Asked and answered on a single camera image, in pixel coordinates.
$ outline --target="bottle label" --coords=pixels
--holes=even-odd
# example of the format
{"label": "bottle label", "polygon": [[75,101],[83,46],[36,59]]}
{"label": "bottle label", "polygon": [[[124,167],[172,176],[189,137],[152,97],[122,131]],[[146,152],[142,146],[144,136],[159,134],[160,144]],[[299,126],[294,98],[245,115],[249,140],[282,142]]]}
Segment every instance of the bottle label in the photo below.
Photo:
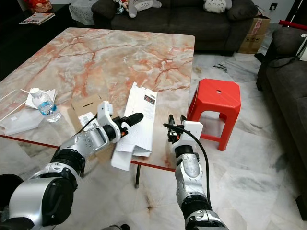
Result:
{"label": "bottle label", "polygon": [[53,104],[52,102],[46,101],[40,104],[38,107],[39,111],[42,113],[42,115],[49,116],[54,114],[54,112],[57,110],[57,107],[55,104],[51,108],[49,108],[47,111],[44,111],[44,107],[50,107],[50,105]]}

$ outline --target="cardboard box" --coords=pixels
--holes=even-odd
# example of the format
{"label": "cardboard box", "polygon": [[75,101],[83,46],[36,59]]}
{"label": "cardboard box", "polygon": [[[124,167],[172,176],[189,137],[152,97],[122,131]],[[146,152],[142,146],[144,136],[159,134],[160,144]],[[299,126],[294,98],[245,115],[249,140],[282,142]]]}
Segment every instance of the cardboard box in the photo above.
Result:
{"label": "cardboard box", "polygon": [[242,53],[242,54],[256,54],[258,52],[258,49],[261,46],[261,43],[264,39],[265,35],[261,34],[261,35],[256,35],[256,34],[248,34],[239,50],[238,53]]}
{"label": "cardboard box", "polygon": [[248,34],[263,35],[270,24],[270,18],[260,15],[254,18],[253,24],[250,27]]}
{"label": "cardboard box", "polygon": [[[97,113],[97,107],[102,101],[103,99],[98,94],[95,94],[83,100],[71,103],[71,108],[69,108],[67,112],[68,112],[68,115],[71,119],[71,122],[76,132],[78,132],[82,128],[79,117],[89,112],[95,116]],[[112,118],[116,116],[117,116],[117,113],[116,111],[114,111]],[[90,157],[89,160],[93,160],[95,157],[97,157],[100,163],[109,161],[112,157],[114,148],[115,148],[115,144],[111,143],[105,149],[95,153],[95,155]]]}

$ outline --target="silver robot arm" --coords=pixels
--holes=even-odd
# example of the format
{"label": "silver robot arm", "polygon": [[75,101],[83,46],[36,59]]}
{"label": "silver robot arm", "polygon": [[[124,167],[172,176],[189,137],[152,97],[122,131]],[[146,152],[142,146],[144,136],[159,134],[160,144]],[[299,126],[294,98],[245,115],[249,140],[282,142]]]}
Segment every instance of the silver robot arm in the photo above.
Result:
{"label": "silver robot arm", "polygon": [[99,104],[99,126],[66,140],[44,169],[14,190],[9,202],[9,219],[0,224],[0,230],[38,230],[67,219],[78,187],[76,178],[83,174],[88,157],[110,142],[119,141],[128,134],[127,127],[143,118],[138,113],[112,120],[112,114],[112,104],[106,101]]}
{"label": "silver robot arm", "polygon": [[198,140],[201,136],[202,124],[187,121],[184,116],[181,116],[181,125],[175,125],[174,118],[170,115],[168,124],[164,126],[168,128],[171,152],[177,159],[176,195],[185,219],[186,230],[228,230],[219,216],[212,211],[210,199],[207,199],[204,193],[199,156],[193,151],[196,142],[190,135],[182,132],[182,129],[185,129]]}

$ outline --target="black side table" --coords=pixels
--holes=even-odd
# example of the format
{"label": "black side table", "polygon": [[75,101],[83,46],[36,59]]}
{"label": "black side table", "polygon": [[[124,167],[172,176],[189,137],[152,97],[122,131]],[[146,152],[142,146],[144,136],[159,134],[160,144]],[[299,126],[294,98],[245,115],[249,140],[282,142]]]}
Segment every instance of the black side table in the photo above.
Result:
{"label": "black side table", "polygon": [[0,81],[68,27],[76,27],[68,4],[53,4],[55,16],[41,25],[19,25],[30,11],[0,24]]}

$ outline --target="table leg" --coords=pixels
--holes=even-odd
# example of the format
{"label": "table leg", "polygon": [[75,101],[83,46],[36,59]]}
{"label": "table leg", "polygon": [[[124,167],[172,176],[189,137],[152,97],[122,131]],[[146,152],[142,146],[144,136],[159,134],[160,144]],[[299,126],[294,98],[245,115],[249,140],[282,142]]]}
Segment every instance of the table leg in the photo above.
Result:
{"label": "table leg", "polygon": [[136,170],[135,188],[139,188],[140,172],[141,172],[141,165],[138,164],[138,168]]}

